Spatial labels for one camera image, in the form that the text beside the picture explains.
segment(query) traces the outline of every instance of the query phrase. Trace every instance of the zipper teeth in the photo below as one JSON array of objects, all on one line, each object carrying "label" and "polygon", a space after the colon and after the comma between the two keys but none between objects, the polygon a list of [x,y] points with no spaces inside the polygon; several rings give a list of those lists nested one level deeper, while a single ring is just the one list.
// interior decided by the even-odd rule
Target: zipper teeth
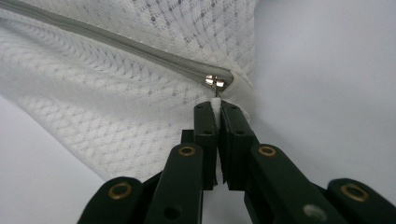
[{"label": "zipper teeth", "polygon": [[14,0],[1,0],[0,7],[38,21],[43,21],[44,23],[54,25],[69,32],[78,35],[84,35],[88,38],[108,44],[117,49],[130,52],[149,61],[172,69],[181,75],[193,79],[203,85],[205,85],[205,78],[207,75],[216,76],[218,79],[224,80],[224,89],[233,82],[233,75],[226,69],[184,59],[179,56],[135,42],[124,36],[113,34],[107,30],[89,25],[87,23],[75,21],[73,19],[48,12],[42,8],[34,7]]}]

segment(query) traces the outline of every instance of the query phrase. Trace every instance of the zipper tape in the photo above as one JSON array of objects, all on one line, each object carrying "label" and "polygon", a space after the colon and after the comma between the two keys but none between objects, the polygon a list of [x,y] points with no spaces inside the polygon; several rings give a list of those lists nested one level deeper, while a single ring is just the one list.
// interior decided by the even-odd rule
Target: zipper tape
[{"label": "zipper tape", "polygon": [[[132,53],[138,57],[169,68],[211,89],[215,89],[215,91],[224,91],[233,82],[233,74],[227,69],[185,59],[133,41],[125,36],[117,35],[102,28],[57,15],[39,7],[15,0],[0,0],[0,8]],[[216,90],[216,86],[208,85],[208,83],[206,83],[207,76],[213,76],[224,81],[224,86],[221,90]]]}]

